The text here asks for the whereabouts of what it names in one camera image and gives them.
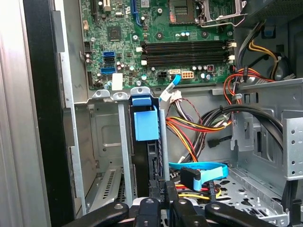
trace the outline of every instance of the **vent grille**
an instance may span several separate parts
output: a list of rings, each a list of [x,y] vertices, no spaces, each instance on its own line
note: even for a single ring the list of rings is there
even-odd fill
[[[296,17],[303,13],[303,0],[276,0],[257,13],[258,18]]]

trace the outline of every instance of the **metal frame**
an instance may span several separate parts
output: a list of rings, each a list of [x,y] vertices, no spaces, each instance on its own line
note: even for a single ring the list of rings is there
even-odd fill
[[[0,7],[0,220],[51,226],[23,7]]]

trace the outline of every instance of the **blue plastic tab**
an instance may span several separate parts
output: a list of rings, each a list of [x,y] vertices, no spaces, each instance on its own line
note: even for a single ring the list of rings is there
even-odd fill
[[[133,96],[132,101],[134,106],[152,105],[150,96]]]
[[[192,163],[169,163],[169,166],[174,169],[191,168],[199,169],[201,172],[201,179],[194,179],[194,190],[201,190],[202,185],[211,180],[220,180],[228,176],[228,166],[216,162],[192,162]]]
[[[135,112],[134,129],[136,141],[148,141],[159,139],[158,110]]]

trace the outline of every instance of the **chip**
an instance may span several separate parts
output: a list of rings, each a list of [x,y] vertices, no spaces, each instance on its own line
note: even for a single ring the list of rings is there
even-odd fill
[[[120,26],[109,26],[107,27],[107,38],[109,41],[121,41],[121,27]]]

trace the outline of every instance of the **label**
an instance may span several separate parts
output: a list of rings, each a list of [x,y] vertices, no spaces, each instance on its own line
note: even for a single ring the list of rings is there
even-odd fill
[[[149,8],[150,1],[149,0],[141,0],[141,8]]]

